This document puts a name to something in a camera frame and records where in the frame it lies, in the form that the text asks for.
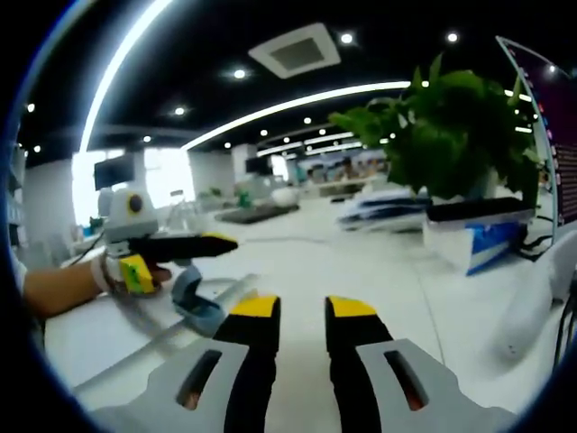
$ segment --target wrist strap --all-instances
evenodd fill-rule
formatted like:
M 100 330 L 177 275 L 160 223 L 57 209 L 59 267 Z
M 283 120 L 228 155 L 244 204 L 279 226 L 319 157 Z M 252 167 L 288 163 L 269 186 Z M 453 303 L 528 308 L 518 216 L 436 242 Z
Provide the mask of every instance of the wrist strap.
M 101 254 L 90 261 L 90 271 L 94 278 L 96 286 L 105 293 L 113 290 L 113 285 L 110 284 L 110 277 L 106 275 L 105 269 L 105 255 Z

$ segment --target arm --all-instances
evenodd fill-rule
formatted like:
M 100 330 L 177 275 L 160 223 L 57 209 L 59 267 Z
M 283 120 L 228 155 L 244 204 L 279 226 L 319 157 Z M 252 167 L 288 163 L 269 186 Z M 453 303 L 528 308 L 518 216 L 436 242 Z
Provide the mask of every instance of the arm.
M 96 258 L 104 266 L 104 256 Z M 171 278 L 169 270 L 155 264 L 148 265 L 152 277 L 159 281 Z M 75 264 L 68 268 L 27 272 L 24 278 L 24 300 L 39 319 L 53 318 L 70 309 L 82 305 L 102 293 L 92 274 L 91 262 Z

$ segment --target wire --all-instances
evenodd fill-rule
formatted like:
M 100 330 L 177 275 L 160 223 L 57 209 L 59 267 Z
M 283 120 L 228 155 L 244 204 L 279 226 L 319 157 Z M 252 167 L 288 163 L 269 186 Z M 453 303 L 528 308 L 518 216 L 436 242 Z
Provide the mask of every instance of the wire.
M 97 238 L 96 240 L 86 249 L 85 252 L 83 252 L 81 255 L 79 255 L 74 262 L 72 262 L 71 264 L 69 264 L 67 267 L 72 266 L 74 264 L 77 264 L 78 262 L 80 262 L 82 259 L 84 259 L 88 253 L 90 253 L 92 250 L 94 250 L 94 247 L 96 246 L 96 244 L 98 244 L 98 242 L 100 241 L 100 239 L 102 239 L 102 236 L 104 236 L 105 232 L 102 232 Z
M 571 342 L 573 340 L 573 330 L 575 327 L 575 319 L 577 318 L 577 316 L 575 316 L 575 305 L 573 305 L 573 309 L 571 312 L 571 319 L 569 320 L 569 332 L 567 332 L 567 340 L 565 341 L 565 350 L 568 350 L 569 347 L 571 346 Z
M 535 241 L 531 242 L 530 244 L 521 244 L 521 248 L 524 250 L 532 250 L 536 246 L 539 246 L 540 244 L 542 244 L 543 241 L 546 241 L 546 240 L 551 239 L 551 238 L 552 238 L 551 235 L 540 236 L 540 237 L 537 237 L 537 239 Z
M 565 324 L 565 319 L 569 314 L 569 310 L 572 308 L 573 304 L 573 295 L 569 295 L 565 306 L 563 307 L 563 313 L 561 314 L 561 320 L 559 321 L 559 329 L 557 331 L 557 343 L 555 344 L 555 355 L 553 360 L 553 369 L 557 367 L 559 364 L 559 360 L 561 358 L 561 345 L 563 343 L 563 327 Z
M 518 255 L 519 257 L 521 257 L 522 259 L 526 259 L 529 260 L 530 262 L 536 262 L 539 257 L 541 257 L 543 255 L 543 253 L 539 253 L 539 254 L 527 254 L 527 253 L 523 253 L 521 250 L 519 249 L 515 249 L 513 250 L 513 253 Z

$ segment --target yellow handle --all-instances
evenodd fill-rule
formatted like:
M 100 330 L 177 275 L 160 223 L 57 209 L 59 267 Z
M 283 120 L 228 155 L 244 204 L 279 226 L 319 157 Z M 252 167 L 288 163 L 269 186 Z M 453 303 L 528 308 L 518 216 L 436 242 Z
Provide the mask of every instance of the yellow handle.
M 151 272 L 139 254 L 120 259 L 120 271 L 129 293 L 154 293 L 154 282 L 152 282 Z

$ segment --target window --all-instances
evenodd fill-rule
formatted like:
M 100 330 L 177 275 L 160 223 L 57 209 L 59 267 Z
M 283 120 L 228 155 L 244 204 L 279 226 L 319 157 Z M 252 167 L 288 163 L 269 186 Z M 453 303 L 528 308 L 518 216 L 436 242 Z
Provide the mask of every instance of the window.
M 72 201 L 76 224 L 89 226 L 90 217 L 98 217 L 98 192 L 94 185 L 94 166 L 97 162 L 124 155 L 124 150 L 75 153 L 72 156 Z M 113 186 L 119 189 L 125 184 Z
M 180 149 L 145 149 L 146 189 L 154 207 L 173 203 L 172 191 L 181 189 L 186 200 L 195 199 L 188 153 Z
M 289 180 L 287 160 L 280 155 L 272 155 L 270 157 L 270 164 L 272 165 L 272 174 L 275 176 L 282 176 L 284 180 Z

